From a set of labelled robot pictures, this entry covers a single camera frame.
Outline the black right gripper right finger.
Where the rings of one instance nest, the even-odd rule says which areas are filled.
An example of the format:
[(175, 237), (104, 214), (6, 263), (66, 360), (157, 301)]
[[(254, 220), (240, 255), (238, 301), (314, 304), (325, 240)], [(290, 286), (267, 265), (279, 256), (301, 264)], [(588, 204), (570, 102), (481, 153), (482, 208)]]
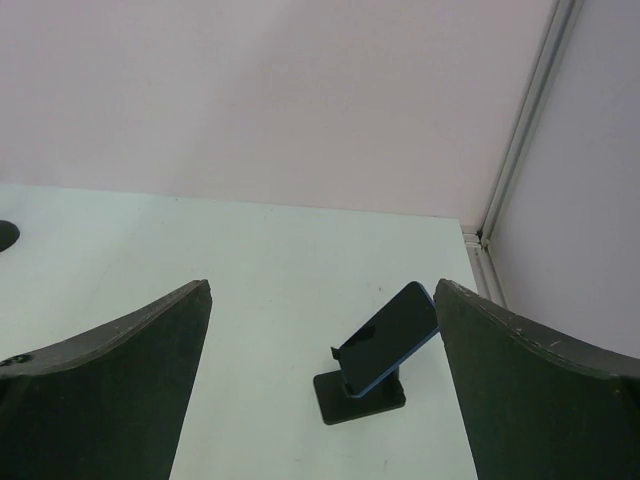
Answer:
[(638, 359), (451, 280), (434, 300), (478, 478), (638, 478)]

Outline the blue smartphone dark screen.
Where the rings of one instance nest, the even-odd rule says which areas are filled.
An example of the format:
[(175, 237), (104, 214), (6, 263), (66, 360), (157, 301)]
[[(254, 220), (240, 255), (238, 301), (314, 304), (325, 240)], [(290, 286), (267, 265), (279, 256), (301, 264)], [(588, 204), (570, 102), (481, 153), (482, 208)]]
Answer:
[(406, 348), (411, 351), (408, 359), (438, 331), (431, 296), (421, 283), (412, 281), (344, 343)]

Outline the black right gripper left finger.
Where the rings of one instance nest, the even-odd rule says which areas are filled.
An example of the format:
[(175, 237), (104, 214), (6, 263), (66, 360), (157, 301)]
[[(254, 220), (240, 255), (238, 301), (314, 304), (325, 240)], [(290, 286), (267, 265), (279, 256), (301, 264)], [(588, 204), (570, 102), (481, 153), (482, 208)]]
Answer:
[(212, 308), (191, 281), (1, 363), (4, 479), (167, 479)]

